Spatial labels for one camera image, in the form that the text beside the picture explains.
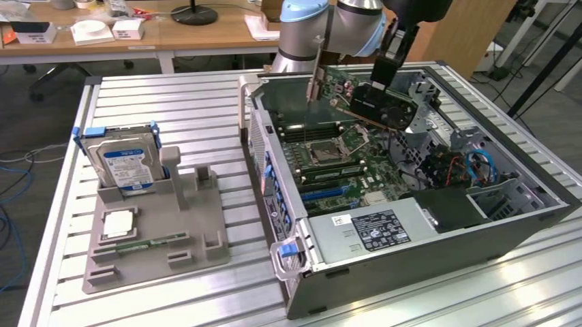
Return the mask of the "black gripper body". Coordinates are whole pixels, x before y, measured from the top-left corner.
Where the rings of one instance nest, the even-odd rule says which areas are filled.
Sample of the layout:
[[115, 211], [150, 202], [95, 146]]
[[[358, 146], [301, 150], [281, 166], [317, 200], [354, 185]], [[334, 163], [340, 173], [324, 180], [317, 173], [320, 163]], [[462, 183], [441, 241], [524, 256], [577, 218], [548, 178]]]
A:
[[446, 16], [453, 0], [384, 0], [404, 24], [438, 22]]

